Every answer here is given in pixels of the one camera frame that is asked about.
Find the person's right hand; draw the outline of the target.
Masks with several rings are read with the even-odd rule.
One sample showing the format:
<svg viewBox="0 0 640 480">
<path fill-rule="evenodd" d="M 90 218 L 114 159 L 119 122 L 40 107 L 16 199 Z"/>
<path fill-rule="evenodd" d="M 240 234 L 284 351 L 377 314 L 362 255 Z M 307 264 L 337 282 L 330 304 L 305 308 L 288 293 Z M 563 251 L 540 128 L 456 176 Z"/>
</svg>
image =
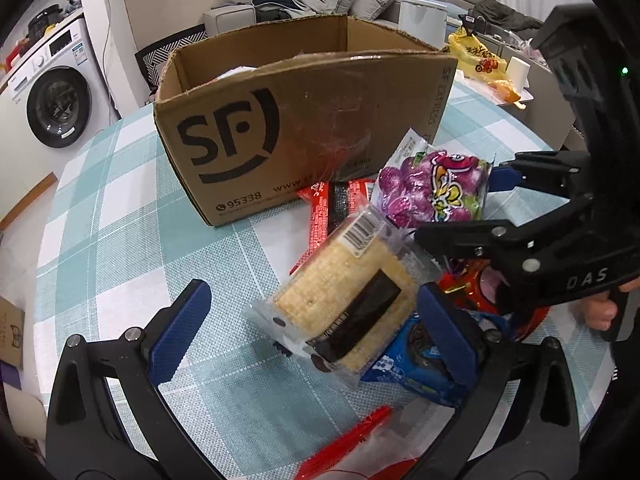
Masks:
<svg viewBox="0 0 640 480">
<path fill-rule="evenodd" d="M 618 309 L 616 303 L 610 299 L 610 295 L 611 293 L 605 290 L 580 300 L 582 316 L 593 330 L 600 330 L 600 332 L 609 330 L 616 318 Z"/>
</svg>

